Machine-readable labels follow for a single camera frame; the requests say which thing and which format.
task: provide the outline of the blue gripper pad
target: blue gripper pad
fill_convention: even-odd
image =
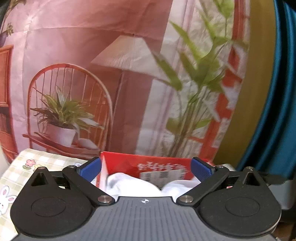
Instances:
[[[82,164],[80,167],[76,169],[76,172],[82,176],[84,179],[91,182],[102,169],[102,162],[99,157],[94,157],[90,161]]]
[[[201,182],[206,180],[215,172],[214,167],[202,161],[198,157],[192,158],[190,168],[193,175],[196,176],[196,178]]]

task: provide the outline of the cartoon bunny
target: cartoon bunny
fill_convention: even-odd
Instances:
[[[9,194],[9,186],[4,186],[0,191],[0,213],[5,214],[10,203],[13,203],[17,196]]]

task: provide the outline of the yellow surface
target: yellow surface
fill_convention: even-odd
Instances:
[[[250,49],[246,77],[214,163],[234,167],[243,156],[264,108],[274,62],[276,23],[271,0],[250,0]]]

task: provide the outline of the printed backdrop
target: printed backdrop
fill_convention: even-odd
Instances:
[[[249,13],[249,0],[11,0],[5,155],[213,159],[245,76]]]

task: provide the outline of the red box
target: red box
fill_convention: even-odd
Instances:
[[[155,172],[154,174],[156,174],[156,172],[184,170],[182,177],[178,179],[190,180],[193,178],[193,174],[190,171],[190,158],[139,156],[104,151],[101,153],[101,161],[102,170],[98,175],[96,186],[102,191],[105,191],[108,175],[117,172],[140,178],[143,173]]]

